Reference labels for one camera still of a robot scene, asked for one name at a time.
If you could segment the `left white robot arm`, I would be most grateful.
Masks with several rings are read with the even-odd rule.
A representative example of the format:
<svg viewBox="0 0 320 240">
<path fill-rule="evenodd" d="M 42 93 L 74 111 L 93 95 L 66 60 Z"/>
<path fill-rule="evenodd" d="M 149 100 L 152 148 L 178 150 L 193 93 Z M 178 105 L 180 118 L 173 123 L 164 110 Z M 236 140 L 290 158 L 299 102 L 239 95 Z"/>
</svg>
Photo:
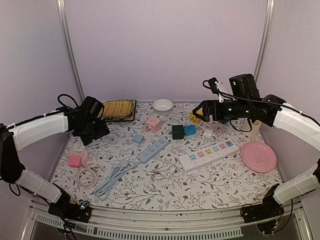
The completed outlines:
<svg viewBox="0 0 320 240">
<path fill-rule="evenodd" d="M 0 125 L 0 178 L 8 184 L 15 184 L 32 194 L 55 204 L 63 216 L 74 213 L 70 196 L 55 184 L 26 169 L 20 162 L 18 152 L 47 137 L 71 132 L 79 137 L 84 146 L 110 133 L 102 119 L 104 105 L 96 98 L 87 96 L 75 107 L 62 103 L 56 110 L 35 116 L 9 126 Z"/>
</svg>

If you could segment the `white long power strip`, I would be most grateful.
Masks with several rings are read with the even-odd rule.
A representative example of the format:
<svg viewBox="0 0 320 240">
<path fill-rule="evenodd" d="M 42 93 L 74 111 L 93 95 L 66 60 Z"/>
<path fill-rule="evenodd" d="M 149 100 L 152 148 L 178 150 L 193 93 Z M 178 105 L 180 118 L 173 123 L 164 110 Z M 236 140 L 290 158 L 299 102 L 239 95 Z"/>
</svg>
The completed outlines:
<svg viewBox="0 0 320 240">
<path fill-rule="evenodd" d="M 199 169 L 216 161 L 236 154 L 240 148 L 232 141 L 225 140 L 178 158 L 185 173 Z"/>
</svg>

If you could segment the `dark blue cube socket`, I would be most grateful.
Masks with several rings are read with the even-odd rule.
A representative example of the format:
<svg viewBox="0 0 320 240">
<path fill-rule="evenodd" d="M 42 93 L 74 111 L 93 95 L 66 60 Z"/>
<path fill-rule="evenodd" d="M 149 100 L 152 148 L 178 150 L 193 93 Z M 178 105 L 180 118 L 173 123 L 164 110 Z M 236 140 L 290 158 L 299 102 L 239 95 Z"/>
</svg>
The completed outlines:
<svg viewBox="0 0 320 240">
<path fill-rule="evenodd" d="M 219 122 L 222 123 L 222 124 L 227 124 L 227 123 L 229 123 L 230 121 L 229 121 L 229 120 L 226 120 L 226 119 L 223 119 L 223 120 L 220 120 Z"/>
</svg>

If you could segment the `pink round power strip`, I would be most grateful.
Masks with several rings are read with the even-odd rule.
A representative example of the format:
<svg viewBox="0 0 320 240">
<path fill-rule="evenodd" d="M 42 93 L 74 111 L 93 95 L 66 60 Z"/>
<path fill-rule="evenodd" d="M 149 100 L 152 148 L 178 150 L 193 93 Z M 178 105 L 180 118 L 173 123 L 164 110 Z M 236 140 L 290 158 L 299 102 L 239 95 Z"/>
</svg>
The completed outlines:
<svg viewBox="0 0 320 240">
<path fill-rule="evenodd" d="M 89 160 L 89 154 L 88 154 L 87 149 L 83 152 L 75 152 L 72 150 L 69 154 L 69 157 L 70 156 L 81 156 L 82 157 L 82 164 L 85 164 Z"/>
</svg>

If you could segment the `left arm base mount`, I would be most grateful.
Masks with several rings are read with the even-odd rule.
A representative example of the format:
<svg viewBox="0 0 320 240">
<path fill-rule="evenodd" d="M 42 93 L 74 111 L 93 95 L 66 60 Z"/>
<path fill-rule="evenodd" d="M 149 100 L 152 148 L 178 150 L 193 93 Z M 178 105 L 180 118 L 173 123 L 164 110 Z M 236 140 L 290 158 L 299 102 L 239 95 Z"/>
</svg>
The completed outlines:
<svg viewBox="0 0 320 240">
<path fill-rule="evenodd" d="M 91 218 L 92 208 L 87 200 L 80 199 L 77 202 L 70 202 L 69 198 L 62 198 L 56 203 L 49 204 L 48 213 L 63 220 L 88 223 Z"/>
</svg>

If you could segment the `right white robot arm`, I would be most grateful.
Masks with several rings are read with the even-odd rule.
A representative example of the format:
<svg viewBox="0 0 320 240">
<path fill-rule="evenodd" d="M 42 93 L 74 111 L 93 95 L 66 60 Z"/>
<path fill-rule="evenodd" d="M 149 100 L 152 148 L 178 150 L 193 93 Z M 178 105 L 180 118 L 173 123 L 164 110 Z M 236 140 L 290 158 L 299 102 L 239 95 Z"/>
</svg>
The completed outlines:
<svg viewBox="0 0 320 240">
<path fill-rule="evenodd" d="M 297 110 L 278 96 L 261 97 L 254 76 L 245 73 L 231 77 L 232 94 L 223 92 L 215 78 L 204 80 L 202 85 L 219 96 L 218 100 L 204 100 L 193 109 L 193 115 L 204 122 L 247 118 L 270 127 L 286 131 L 316 150 L 320 149 L 320 123 Z M 320 164 L 314 164 L 295 178 L 269 189 L 259 206 L 262 218 L 269 218 L 278 206 L 296 197 L 306 195 L 320 187 Z"/>
</svg>

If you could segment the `light blue cube adapter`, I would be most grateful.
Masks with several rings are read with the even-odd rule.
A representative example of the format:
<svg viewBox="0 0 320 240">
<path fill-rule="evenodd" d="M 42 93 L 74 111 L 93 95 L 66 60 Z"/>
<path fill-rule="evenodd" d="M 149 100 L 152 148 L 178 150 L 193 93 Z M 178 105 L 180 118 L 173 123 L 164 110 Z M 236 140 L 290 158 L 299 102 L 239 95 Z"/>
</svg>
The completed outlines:
<svg viewBox="0 0 320 240">
<path fill-rule="evenodd" d="M 187 137 L 193 136 L 197 132 L 195 125 L 186 125 L 183 127 L 183 130 L 184 130 L 184 135 Z"/>
</svg>

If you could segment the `pink cube plug adapter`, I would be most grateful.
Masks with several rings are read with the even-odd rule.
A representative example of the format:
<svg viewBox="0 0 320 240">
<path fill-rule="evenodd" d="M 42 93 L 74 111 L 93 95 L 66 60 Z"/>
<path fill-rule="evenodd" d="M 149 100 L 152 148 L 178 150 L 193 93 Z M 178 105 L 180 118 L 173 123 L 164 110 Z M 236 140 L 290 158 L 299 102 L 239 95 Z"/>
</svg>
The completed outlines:
<svg viewBox="0 0 320 240">
<path fill-rule="evenodd" d="M 161 127 L 161 120 L 159 118 L 151 117 L 146 121 L 146 130 L 155 134 Z"/>
</svg>

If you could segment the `pink square plug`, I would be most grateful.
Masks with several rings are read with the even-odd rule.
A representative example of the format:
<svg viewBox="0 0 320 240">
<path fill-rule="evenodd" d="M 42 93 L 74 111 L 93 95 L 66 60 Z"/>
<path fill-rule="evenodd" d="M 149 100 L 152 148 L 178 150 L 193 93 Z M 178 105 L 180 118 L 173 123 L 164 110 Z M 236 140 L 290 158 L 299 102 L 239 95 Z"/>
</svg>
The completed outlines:
<svg viewBox="0 0 320 240">
<path fill-rule="evenodd" d="M 72 155 L 68 158 L 67 163 L 72 168 L 79 168 L 82 165 L 82 157 Z"/>
</svg>

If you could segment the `white plug adapter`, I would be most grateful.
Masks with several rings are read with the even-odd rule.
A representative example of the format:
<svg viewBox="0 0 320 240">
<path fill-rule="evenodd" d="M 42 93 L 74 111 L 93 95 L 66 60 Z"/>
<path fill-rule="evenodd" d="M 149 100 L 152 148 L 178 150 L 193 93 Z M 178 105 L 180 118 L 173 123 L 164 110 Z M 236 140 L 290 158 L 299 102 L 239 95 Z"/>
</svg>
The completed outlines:
<svg viewBox="0 0 320 240">
<path fill-rule="evenodd" d="M 86 150 L 86 147 L 83 145 L 82 142 L 76 142 L 73 145 L 73 151 L 75 152 L 84 152 Z"/>
</svg>

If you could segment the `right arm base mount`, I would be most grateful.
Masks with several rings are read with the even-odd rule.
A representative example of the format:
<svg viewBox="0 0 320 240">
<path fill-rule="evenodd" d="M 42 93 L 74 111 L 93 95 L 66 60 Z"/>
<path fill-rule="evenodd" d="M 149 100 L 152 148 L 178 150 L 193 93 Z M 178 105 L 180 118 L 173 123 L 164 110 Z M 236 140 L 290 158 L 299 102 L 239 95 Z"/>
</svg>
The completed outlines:
<svg viewBox="0 0 320 240">
<path fill-rule="evenodd" d="M 278 232 L 285 213 L 281 204 L 272 197 L 264 197 L 260 204 L 245 204 L 240 208 L 240 215 L 245 223 L 257 222 L 275 218 L 271 223 L 259 223 L 257 229 L 263 235 L 273 235 Z"/>
</svg>

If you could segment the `light blue charger plug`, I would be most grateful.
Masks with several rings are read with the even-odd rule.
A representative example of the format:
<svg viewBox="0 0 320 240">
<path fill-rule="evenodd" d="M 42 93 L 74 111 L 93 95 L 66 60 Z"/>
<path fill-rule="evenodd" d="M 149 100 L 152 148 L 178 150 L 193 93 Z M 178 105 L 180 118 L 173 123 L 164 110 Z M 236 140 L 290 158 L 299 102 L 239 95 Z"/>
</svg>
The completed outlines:
<svg viewBox="0 0 320 240">
<path fill-rule="evenodd" d="M 141 144 L 143 140 L 144 140 L 144 136 L 139 134 L 136 134 L 132 139 L 132 141 L 137 144 Z"/>
</svg>

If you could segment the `dark green cube socket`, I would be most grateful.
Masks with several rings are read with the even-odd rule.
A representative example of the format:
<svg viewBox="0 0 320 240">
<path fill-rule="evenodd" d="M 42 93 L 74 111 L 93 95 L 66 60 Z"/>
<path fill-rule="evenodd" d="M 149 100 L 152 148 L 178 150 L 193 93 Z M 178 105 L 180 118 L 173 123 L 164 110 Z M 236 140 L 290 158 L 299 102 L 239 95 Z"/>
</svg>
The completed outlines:
<svg viewBox="0 0 320 240">
<path fill-rule="evenodd" d="M 173 140 L 183 139 L 185 136 L 184 126 L 183 125 L 172 125 L 171 134 Z"/>
</svg>

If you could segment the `yellow cube plug adapter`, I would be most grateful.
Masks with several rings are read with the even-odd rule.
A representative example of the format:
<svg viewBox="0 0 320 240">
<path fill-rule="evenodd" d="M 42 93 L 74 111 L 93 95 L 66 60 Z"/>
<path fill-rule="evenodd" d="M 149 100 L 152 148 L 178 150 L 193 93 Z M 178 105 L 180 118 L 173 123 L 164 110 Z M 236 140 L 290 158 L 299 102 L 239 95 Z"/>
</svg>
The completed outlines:
<svg viewBox="0 0 320 240">
<path fill-rule="evenodd" d="M 197 118 L 192 112 L 190 112 L 189 120 L 195 124 L 199 124 L 202 120 Z"/>
</svg>

